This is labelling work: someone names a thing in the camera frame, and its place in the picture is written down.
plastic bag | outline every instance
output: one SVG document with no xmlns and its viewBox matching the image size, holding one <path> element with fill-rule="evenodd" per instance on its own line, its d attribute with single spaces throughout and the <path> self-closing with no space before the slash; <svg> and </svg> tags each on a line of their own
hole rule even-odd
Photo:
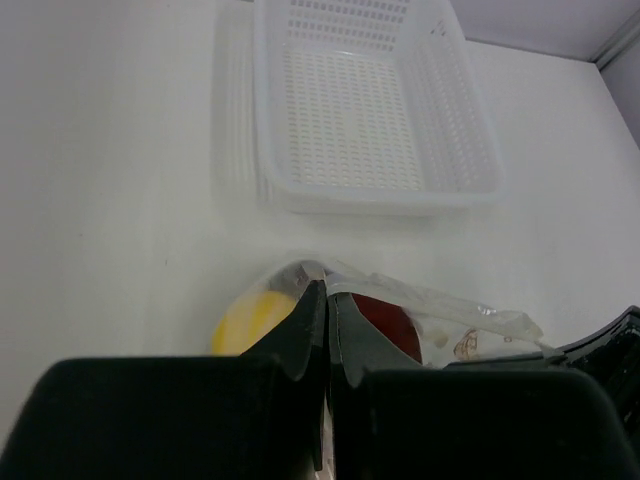
<svg viewBox="0 0 640 480">
<path fill-rule="evenodd" d="M 229 306 L 211 338 L 211 353 L 247 351 L 289 316 L 312 280 L 323 278 L 321 266 L 303 260 L 269 270 Z"/>
<path fill-rule="evenodd" d="M 216 329 L 211 351 L 246 351 L 293 311 L 312 280 L 324 280 L 328 296 L 352 293 L 401 309 L 417 333 L 421 361 L 427 367 L 540 351 L 558 354 L 540 341 L 543 332 L 526 313 L 499 311 L 380 273 L 365 274 L 308 252 L 289 255 L 236 299 Z"/>
</svg>

white plastic basket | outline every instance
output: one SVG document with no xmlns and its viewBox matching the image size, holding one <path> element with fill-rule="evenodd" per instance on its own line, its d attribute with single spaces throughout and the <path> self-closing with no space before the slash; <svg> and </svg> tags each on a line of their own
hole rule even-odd
<svg viewBox="0 0 640 480">
<path fill-rule="evenodd" d="M 429 215 L 504 186 L 448 0 L 257 0 L 258 158 L 297 212 Z"/>
</svg>

